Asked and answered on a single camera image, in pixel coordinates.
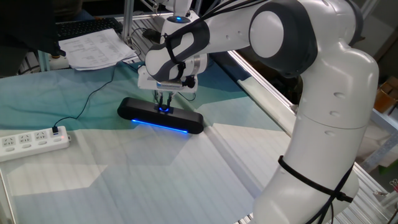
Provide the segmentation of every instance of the teal cloth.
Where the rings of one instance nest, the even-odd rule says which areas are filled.
[[[118,116],[120,102],[125,97],[153,101],[153,91],[138,88],[138,74],[119,63],[94,71],[55,70],[0,79],[0,129],[45,129],[61,118],[76,117],[88,95],[110,81],[113,72],[113,82],[91,96],[78,120],[66,119],[58,125],[68,130],[134,128],[135,124]],[[281,130],[216,63],[198,78],[197,97],[190,106],[184,105],[188,103],[185,100],[173,100],[172,106],[198,109],[210,125],[224,123]],[[192,94],[183,95],[192,98]],[[222,107],[217,104],[237,99],[243,100],[243,105],[233,101],[223,103]]]

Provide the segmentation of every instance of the metal frame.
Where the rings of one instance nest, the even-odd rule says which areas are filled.
[[[40,71],[47,72],[50,71],[49,55],[41,50],[37,51],[39,55]]]
[[[391,137],[361,164],[362,168],[367,172],[370,172],[377,167],[379,162],[387,155],[387,153],[398,144],[398,125],[392,120],[392,118],[373,109],[371,120],[390,133]]]
[[[194,9],[194,11],[195,11],[195,13],[199,16],[199,12],[200,12],[200,9],[201,9],[201,2],[202,2],[202,0],[197,0],[197,3],[195,4],[195,9]]]
[[[373,12],[379,2],[380,0],[366,0],[361,8],[364,20]]]
[[[128,37],[131,36],[131,23],[134,12],[134,0],[125,0],[124,2],[124,19],[123,19],[123,33],[122,38],[128,44]]]

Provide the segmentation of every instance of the paper document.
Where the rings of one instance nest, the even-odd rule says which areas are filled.
[[[106,68],[121,60],[137,57],[113,29],[63,40],[59,44],[67,53],[69,65],[77,70]]]

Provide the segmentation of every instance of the black device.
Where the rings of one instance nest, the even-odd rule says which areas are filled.
[[[28,50],[60,49],[52,0],[0,1],[0,76],[15,75]]]
[[[159,108],[158,104],[127,97],[122,100],[118,114],[124,119],[138,123],[153,124],[185,133],[199,134],[203,131],[203,116],[169,106]]]
[[[122,32],[123,26],[115,18],[92,19],[88,21],[63,22],[57,24],[59,40],[71,39],[82,35],[98,32],[106,29],[114,29]]]
[[[153,29],[147,29],[142,33],[142,36],[155,42],[156,44],[160,44],[160,38],[162,37],[160,32],[157,32]]]

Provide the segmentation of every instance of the white robotic arm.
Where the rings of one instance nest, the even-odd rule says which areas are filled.
[[[345,0],[230,0],[211,13],[196,20],[168,19],[172,26],[166,24],[166,29],[171,32],[163,32],[169,35],[165,42],[148,52],[146,65],[139,69],[141,83],[152,78],[157,83],[152,89],[164,85],[173,91],[195,91],[196,75],[207,65],[206,54],[251,45],[262,63],[285,77],[303,78],[297,120],[283,161],[312,182],[353,198],[358,178],[350,168],[371,114],[378,78],[374,59],[349,46],[361,32],[358,10]],[[338,189],[345,174],[350,174],[348,180]],[[331,207],[325,206],[329,199],[279,166],[255,201],[252,222],[325,223],[331,218]],[[348,205],[334,200],[335,215]],[[312,220],[322,210],[324,219]]]

